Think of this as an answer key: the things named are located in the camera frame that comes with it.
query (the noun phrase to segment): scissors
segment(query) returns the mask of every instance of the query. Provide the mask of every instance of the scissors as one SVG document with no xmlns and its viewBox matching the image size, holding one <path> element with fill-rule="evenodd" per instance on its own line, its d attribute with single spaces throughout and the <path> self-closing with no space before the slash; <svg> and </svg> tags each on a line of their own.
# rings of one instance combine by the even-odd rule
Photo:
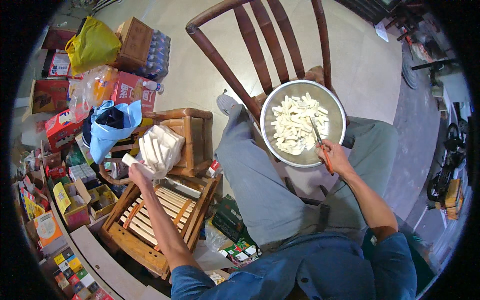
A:
<svg viewBox="0 0 480 300">
<path fill-rule="evenodd" d="M 312 127 L 313 130 L 315 131 L 315 135 L 317 136 L 317 141 L 320 144 L 320 148 L 324 151 L 325 155 L 325 166 L 327 168 L 327 171 L 330 173 L 330 175 L 333 176 L 333 167 L 332 163 L 330 162 L 330 158 L 328 157 L 327 149 L 325 148 L 325 145 L 322 143 L 322 138 L 320 137 L 320 134 L 318 133 L 317 126 L 315 126 L 315 121 L 312 117 L 310 117 L 310 122 L 312 122 Z"/>
</svg>

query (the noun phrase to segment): hand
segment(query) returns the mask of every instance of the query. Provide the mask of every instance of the hand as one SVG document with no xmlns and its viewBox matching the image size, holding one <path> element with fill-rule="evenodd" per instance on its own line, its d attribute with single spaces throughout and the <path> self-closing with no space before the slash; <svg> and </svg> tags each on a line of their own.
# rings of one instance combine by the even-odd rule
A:
<svg viewBox="0 0 480 300">
<path fill-rule="evenodd" d="M 334 144 L 327 139 L 323 139 L 322 143 L 327 150 L 328 157 L 330 158 L 330 162 L 332 163 L 332 168 L 335 173 L 338 173 L 341 177 L 345 177 L 345 175 L 349 172 L 355 172 L 340 144 Z M 318 157 L 323 161 L 323 163 L 325 163 L 325 154 L 320 148 L 320 144 L 317 143 L 315 147 Z"/>
<path fill-rule="evenodd" d="M 134 163 L 131 167 L 128 168 L 128 177 L 140 188 L 148 189 L 153 187 L 152 181 L 148 180 L 143 173 L 138 168 L 138 164 Z"/>
</svg>

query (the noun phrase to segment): shoe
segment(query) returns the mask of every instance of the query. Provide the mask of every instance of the shoe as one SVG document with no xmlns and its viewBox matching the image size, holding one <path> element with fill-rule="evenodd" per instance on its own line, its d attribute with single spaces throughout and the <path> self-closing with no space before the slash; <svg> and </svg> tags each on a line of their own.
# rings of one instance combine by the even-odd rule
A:
<svg viewBox="0 0 480 300">
<path fill-rule="evenodd" d="M 226 95 L 226 92 L 227 90 L 224 90 L 223 94 L 216 98 L 216 104 L 224 115 L 230 116 L 230 110 L 232 109 L 232 106 L 238 104 L 238 102 L 235 101 L 235 99 L 233 99 L 232 97 Z"/>
</svg>

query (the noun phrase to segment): blue cloth bag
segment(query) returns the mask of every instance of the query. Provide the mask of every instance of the blue cloth bag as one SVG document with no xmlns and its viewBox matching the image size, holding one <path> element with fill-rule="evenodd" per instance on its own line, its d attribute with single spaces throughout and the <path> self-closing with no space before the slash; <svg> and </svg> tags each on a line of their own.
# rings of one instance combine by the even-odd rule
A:
<svg viewBox="0 0 480 300">
<path fill-rule="evenodd" d="M 103 161 L 118 140 L 129 137 L 133 130 L 142 122 L 141 101 L 134 101 L 130 105 L 126 103 L 115 105 L 115 107 L 124 114 L 123 129 L 98 124 L 96 119 L 105 110 L 113 106 L 114 102 L 112 100 L 104 101 L 102 105 L 97 107 L 91 117 L 92 128 L 90 132 L 92 134 L 92 141 L 90 142 L 90 154 L 97 164 Z"/>
</svg>

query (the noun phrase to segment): blue denim shirt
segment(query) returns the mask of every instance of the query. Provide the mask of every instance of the blue denim shirt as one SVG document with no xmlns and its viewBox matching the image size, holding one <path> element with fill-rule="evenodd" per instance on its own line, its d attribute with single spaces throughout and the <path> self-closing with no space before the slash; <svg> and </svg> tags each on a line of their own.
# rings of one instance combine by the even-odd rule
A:
<svg viewBox="0 0 480 300">
<path fill-rule="evenodd" d="M 284 299 L 295 282 L 309 299 L 414 299 L 415 267 L 407 240 L 395 233 L 375 246 L 371 261 L 344 235 L 300 236 L 215 286 L 199 269 L 172 270 L 172 299 Z"/>
</svg>

